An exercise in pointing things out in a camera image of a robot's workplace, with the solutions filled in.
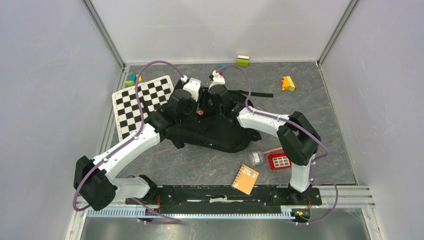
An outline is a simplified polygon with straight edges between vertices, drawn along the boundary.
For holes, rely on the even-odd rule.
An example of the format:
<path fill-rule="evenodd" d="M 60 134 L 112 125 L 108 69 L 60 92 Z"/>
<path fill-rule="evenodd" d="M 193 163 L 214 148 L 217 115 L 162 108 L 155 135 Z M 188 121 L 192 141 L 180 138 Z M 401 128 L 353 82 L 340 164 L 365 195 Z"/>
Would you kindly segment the black backpack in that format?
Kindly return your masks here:
<path fill-rule="evenodd" d="M 225 153 L 240 152 L 251 142 L 262 139 L 259 131 L 236 123 L 234 113 L 214 106 L 208 89 L 201 85 L 198 101 L 195 101 L 183 90 L 183 83 L 178 82 L 167 104 L 158 110 L 167 120 L 162 138 L 170 140 L 178 149 L 191 144 Z M 203 110 L 203 115 L 197 115 L 196 110 Z"/>

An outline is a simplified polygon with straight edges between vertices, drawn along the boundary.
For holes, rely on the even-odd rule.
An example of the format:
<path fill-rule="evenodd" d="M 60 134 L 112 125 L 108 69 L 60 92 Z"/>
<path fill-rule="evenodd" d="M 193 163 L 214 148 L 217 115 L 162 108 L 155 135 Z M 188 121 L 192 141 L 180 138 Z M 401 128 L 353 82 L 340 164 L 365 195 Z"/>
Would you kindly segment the clear plastic box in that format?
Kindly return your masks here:
<path fill-rule="evenodd" d="M 261 151 L 253 151 L 248 154 L 252 166 L 261 165 L 264 163 L 264 154 Z"/>

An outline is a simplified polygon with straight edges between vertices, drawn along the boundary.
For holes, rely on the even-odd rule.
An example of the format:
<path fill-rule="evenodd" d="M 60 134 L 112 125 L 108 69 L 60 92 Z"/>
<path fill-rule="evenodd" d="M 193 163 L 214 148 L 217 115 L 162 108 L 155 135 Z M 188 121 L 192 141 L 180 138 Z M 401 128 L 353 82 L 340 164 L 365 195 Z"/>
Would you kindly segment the orange spiral notepad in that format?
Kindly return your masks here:
<path fill-rule="evenodd" d="M 258 171 L 243 164 L 237 172 L 237 175 L 232 183 L 232 187 L 241 191 L 242 193 L 250 195 L 258 177 Z"/>

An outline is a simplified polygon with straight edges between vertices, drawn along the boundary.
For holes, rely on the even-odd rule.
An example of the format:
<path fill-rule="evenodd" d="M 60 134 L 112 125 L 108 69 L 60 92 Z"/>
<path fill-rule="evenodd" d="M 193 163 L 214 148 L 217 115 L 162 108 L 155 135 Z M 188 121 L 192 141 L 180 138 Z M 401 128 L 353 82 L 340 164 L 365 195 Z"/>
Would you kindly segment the pink pencil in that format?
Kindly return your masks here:
<path fill-rule="evenodd" d="M 271 149 L 271 150 L 263 151 L 262 153 L 264 155 L 267 155 L 267 154 L 271 154 L 271 153 L 282 151 L 282 150 L 283 150 L 282 147 L 277 147 L 277 148 L 274 148 L 274 149 Z"/>

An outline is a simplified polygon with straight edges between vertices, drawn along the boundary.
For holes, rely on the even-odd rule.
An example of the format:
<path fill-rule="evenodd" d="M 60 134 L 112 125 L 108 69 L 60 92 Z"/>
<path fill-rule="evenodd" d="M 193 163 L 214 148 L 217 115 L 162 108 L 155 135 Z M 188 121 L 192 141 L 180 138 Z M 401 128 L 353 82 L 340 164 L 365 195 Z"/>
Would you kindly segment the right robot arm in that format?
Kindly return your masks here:
<path fill-rule="evenodd" d="M 212 103 L 225 113 L 235 114 L 235 121 L 245 129 L 257 130 L 278 138 L 280 145 L 292 162 L 289 188 L 306 194 L 312 187 L 311 165 L 319 148 L 328 149 L 321 137 L 301 112 L 275 114 L 253 107 L 250 97 L 271 98 L 271 93 L 228 90 L 223 84 L 210 86 Z"/>

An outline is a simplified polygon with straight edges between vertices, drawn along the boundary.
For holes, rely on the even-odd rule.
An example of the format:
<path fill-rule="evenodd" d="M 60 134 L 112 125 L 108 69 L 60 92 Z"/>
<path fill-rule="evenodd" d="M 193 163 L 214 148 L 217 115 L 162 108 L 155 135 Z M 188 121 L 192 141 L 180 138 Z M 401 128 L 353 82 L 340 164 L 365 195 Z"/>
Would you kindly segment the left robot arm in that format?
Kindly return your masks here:
<path fill-rule="evenodd" d="M 195 112 L 197 100 L 189 91 L 176 89 L 165 104 L 150 112 L 147 119 L 142 119 L 138 130 L 92 159 L 87 156 L 78 159 L 73 209 L 99 211 L 113 201 L 143 198 L 151 188 L 147 180 L 139 176 L 118 178 L 118 173 L 143 152 L 159 144 L 165 130 L 181 123 L 183 115 Z"/>

